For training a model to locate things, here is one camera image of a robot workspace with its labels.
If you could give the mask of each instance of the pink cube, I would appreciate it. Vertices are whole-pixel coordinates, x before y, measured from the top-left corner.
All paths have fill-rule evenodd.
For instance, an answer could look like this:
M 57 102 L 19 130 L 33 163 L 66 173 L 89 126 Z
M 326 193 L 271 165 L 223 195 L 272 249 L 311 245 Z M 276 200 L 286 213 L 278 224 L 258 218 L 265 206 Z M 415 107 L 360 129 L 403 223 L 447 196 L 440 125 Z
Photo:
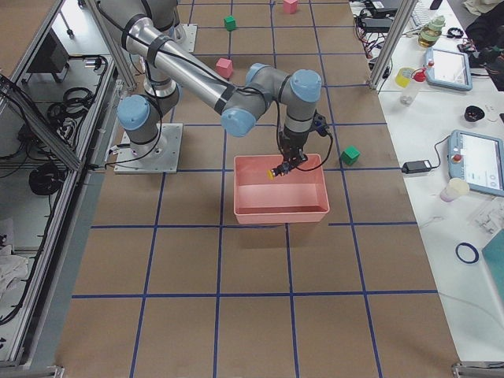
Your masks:
M 298 0 L 283 0 L 283 12 L 288 14 L 296 13 L 298 10 Z
M 215 65 L 215 70 L 225 79 L 229 79 L 233 74 L 233 62 L 222 57 Z

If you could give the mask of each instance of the metal base plate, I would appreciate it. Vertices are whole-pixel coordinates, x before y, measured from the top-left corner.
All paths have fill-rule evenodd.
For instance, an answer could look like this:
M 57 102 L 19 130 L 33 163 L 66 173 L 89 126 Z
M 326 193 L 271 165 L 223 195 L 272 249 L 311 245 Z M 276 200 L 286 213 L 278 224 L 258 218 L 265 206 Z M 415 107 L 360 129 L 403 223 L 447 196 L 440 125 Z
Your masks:
M 195 51 L 196 32 L 198 31 L 198 25 L 196 25 L 196 24 L 182 24 L 182 28 L 186 32 L 186 39 L 180 45 L 188 53 L 193 53 Z
M 140 159 L 129 163 L 115 165 L 116 174 L 139 175 L 147 173 L 176 173 L 179 164 L 180 144 L 182 143 L 182 124 L 162 124 L 161 133 L 168 141 L 162 147 L 161 153 L 156 158 Z M 121 143 L 129 143 L 126 133 L 123 134 Z M 132 150 L 124 148 L 119 151 L 117 161 L 127 161 L 137 158 Z

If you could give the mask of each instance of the gray floor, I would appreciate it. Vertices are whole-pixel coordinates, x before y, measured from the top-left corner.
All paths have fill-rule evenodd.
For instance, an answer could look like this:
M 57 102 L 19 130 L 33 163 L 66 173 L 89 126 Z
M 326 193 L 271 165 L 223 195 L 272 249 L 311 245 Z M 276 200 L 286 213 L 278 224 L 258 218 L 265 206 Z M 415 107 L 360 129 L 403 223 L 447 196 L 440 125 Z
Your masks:
M 448 3 L 464 29 L 466 29 L 477 18 L 476 15 L 470 13 L 464 7 L 462 0 L 448 0 Z

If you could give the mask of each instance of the tablet screen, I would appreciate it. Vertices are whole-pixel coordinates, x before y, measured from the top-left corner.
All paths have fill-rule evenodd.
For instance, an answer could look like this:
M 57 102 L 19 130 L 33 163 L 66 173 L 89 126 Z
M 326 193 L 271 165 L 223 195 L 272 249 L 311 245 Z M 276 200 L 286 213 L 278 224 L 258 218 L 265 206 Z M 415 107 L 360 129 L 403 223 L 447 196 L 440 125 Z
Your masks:
M 498 142 L 461 134 L 465 181 L 502 190 L 501 157 Z
M 448 83 L 467 84 L 465 57 L 449 51 L 432 50 L 434 79 Z

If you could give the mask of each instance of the cube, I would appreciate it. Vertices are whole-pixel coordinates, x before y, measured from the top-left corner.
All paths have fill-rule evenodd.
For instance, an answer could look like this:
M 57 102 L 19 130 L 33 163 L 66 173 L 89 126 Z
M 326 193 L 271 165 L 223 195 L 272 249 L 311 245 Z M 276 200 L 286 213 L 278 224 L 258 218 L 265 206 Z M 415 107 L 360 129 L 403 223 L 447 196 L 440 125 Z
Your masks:
M 341 161 L 347 165 L 352 165 L 359 159 L 359 156 L 361 156 L 359 150 L 354 146 L 349 146 L 341 153 Z
M 229 79 L 233 73 L 233 62 L 222 57 L 217 61 L 215 70 L 225 79 Z
M 224 26 L 228 32 L 236 29 L 236 19 L 233 16 L 224 17 Z
M 296 13 L 298 10 L 298 0 L 283 0 L 283 12 L 288 14 Z

